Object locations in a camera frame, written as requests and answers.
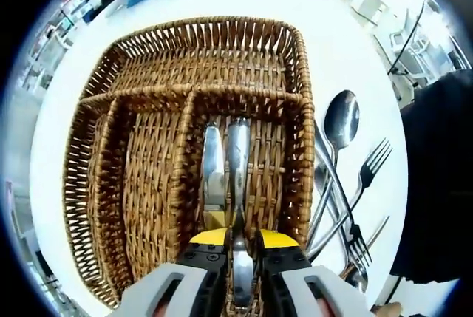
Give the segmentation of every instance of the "white tabletop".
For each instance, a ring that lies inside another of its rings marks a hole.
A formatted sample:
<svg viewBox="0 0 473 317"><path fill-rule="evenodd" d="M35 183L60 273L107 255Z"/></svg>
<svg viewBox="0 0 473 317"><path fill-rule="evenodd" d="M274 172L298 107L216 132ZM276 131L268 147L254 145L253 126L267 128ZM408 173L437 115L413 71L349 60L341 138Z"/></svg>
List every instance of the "white tabletop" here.
<svg viewBox="0 0 473 317"><path fill-rule="evenodd" d="M394 147L388 161L355 210L355 219L369 239L384 215L391 216L371 249L366 292L370 306L389 274L401 238L407 196L404 132L389 78L348 7L339 0L145 0L131 9L98 16L78 37L57 68L38 116L30 164L30 196L39 245L64 292L92 316L109 309L81 281L67 242L62 208L62 168L72 116L89 73L102 52L117 38L165 21L195 16L253 16L286 21L304 37L313 82L316 118L323 124L332 98L352 90L361 120L353 143L341 151L338 172L351 197L365 157L383 138ZM319 235L331 225L324 219ZM343 255L337 236L316 261L339 273Z"/></svg>

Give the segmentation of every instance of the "wicker cutlery organizer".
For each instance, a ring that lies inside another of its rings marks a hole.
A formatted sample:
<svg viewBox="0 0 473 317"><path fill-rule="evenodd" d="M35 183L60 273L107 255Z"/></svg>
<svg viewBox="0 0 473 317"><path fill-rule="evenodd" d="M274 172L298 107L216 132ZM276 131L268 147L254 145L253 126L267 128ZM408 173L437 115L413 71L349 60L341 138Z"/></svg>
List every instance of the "wicker cutlery organizer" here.
<svg viewBox="0 0 473 317"><path fill-rule="evenodd" d="M246 236L277 229L304 246L314 106L295 28L195 18L140 30L105 51L79 100L64 164L69 244L103 303L115 307L126 287L175 261L201 229L205 125L217 122L226 150L226 129L239 116L251 121ZM260 307L255 299L253 313Z"/></svg>

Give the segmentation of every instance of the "wicker basket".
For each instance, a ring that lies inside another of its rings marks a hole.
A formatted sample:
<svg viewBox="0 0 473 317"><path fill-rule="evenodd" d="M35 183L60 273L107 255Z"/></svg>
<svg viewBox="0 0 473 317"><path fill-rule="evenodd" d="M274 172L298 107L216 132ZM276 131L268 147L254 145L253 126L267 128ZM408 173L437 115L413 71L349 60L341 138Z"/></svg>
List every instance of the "wicker basket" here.
<svg viewBox="0 0 473 317"><path fill-rule="evenodd" d="M304 246L315 133L297 30L196 18L141 30L105 51L78 104L64 169L69 243L101 301L115 307L126 287L174 261L202 227L205 125L217 122L225 150L239 116L251 121L246 236L277 229ZM234 314L230 293L227 312ZM253 312L262 313L259 299Z"/></svg>

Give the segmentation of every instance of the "metal fork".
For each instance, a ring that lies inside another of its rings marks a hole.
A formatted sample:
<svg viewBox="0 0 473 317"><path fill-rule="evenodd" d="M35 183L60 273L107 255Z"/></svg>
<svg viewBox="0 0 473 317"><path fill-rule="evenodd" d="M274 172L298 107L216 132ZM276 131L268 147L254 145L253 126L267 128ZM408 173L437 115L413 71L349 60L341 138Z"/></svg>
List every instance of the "metal fork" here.
<svg viewBox="0 0 473 317"><path fill-rule="evenodd" d="M325 245L327 245L327 243L332 239L336 231L344 224L344 222L348 219L348 217L351 216L350 215L351 210L353 210L356 204L358 204L358 201L360 200L364 191L370 187L375 175L379 172L379 169L384 164L384 162L386 162L391 152L392 152L391 144L389 143L388 139L384 138L376 146L376 148L371 152L368 158L364 161L363 166L360 169L360 174L358 176L358 190L355 194L354 203L351 205L349 212L345 212L343 214L343 216L332 227L329 233L325 235L325 237L319 243L317 243L317 245L314 248L309 250L309 252L307 253L307 258L309 259L310 262L313 262L313 260L325 248ZM356 226L358 225L352 225L352 227L350 228L350 234L353 235L354 237L352 237L351 239L348 239L347 241L354 242L355 244L361 243L360 251L363 252L365 250L367 252L368 257L371 260L370 252L368 251L366 244L364 244L364 242L359 242L358 240L356 240L356 239L359 239L359 236L357 237L357 235L358 234L361 235L359 226L358 227Z"/></svg>

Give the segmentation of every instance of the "floor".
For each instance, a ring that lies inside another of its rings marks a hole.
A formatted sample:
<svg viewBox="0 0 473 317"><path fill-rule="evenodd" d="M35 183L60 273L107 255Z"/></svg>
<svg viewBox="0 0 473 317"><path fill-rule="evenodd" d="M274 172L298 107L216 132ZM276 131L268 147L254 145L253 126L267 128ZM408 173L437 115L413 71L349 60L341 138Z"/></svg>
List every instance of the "floor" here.
<svg viewBox="0 0 473 317"><path fill-rule="evenodd" d="M357 14L357 12L350 7L352 0L342 1L350 9L353 18L356 19L356 21L370 35L373 46L379 54L379 58L386 68L386 71L388 71L391 67L391 63L376 38L372 36L372 31L376 28L376 25L365 17ZM414 99L414 89L407 77L391 74L389 75L389 78L392 82L392 90L398 99L399 108L402 109ZM392 293L397 279L396 276L390 276L388 278L384 289L378 297L376 302L377 304L384 304L386 302L389 295ZM456 281L446 282L443 284L433 282L431 284L421 285L413 284L402 279L401 283L396 288L395 293L392 295L391 302L398 301L402 303L404 309L403 316L413 316L416 313L419 313L422 316L433 317L441 308L446 297L449 295L449 292L455 286L455 283Z"/></svg>

